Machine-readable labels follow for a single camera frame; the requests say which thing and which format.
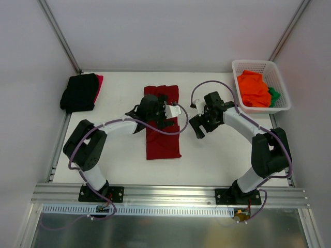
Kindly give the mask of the dark red t shirt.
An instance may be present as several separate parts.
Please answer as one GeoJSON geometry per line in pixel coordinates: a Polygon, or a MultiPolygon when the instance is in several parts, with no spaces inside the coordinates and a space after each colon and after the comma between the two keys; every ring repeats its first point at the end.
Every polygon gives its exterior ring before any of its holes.
{"type": "MultiPolygon", "coordinates": [[[[145,95],[155,95],[160,97],[165,95],[168,97],[167,103],[179,101],[179,87],[171,86],[146,86],[144,87],[145,95]]],[[[179,134],[164,135],[150,128],[146,129],[146,159],[178,159],[181,158],[179,149],[179,134]]]]}

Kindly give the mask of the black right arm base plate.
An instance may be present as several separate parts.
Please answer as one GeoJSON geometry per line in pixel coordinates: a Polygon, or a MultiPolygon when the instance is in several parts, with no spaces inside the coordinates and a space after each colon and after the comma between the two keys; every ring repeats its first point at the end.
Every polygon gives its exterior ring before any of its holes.
{"type": "Polygon", "coordinates": [[[234,188],[215,189],[215,201],[217,205],[253,205],[262,204],[258,190],[243,193],[234,188]]]}

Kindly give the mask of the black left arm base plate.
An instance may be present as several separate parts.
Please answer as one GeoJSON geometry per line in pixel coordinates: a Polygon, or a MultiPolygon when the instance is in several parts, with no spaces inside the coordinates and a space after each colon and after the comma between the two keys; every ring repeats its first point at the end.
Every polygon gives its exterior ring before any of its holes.
{"type": "MultiPolygon", "coordinates": [[[[104,186],[99,191],[99,194],[103,195],[107,199],[110,199],[113,203],[122,203],[124,197],[124,187],[112,187],[104,186]]],[[[106,200],[95,194],[88,186],[83,185],[80,188],[78,197],[79,202],[85,203],[105,203],[106,200]]]]}

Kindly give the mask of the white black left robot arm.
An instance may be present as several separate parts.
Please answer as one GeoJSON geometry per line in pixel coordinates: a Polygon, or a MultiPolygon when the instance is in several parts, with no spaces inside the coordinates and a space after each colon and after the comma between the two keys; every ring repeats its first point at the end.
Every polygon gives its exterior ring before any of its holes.
{"type": "Polygon", "coordinates": [[[91,186],[90,196],[98,202],[107,198],[109,183],[97,163],[107,140],[127,134],[136,134],[155,122],[158,130],[174,125],[173,118],[182,112],[175,104],[167,103],[167,96],[147,95],[140,104],[109,124],[94,124],[82,120],[63,147],[63,153],[76,169],[82,173],[83,180],[91,186]]]}

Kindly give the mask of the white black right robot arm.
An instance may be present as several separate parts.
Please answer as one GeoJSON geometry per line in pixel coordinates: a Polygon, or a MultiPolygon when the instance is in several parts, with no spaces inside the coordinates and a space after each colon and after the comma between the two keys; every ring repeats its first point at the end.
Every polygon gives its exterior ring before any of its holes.
{"type": "Polygon", "coordinates": [[[235,180],[223,197],[244,204],[268,179],[279,178],[279,172],[288,169],[291,173],[292,158],[284,129],[267,129],[244,114],[236,103],[224,102],[219,93],[211,92],[191,102],[197,115],[189,120],[196,137],[202,139],[220,125],[235,129],[251,144],[251,167],[235,180]]]}

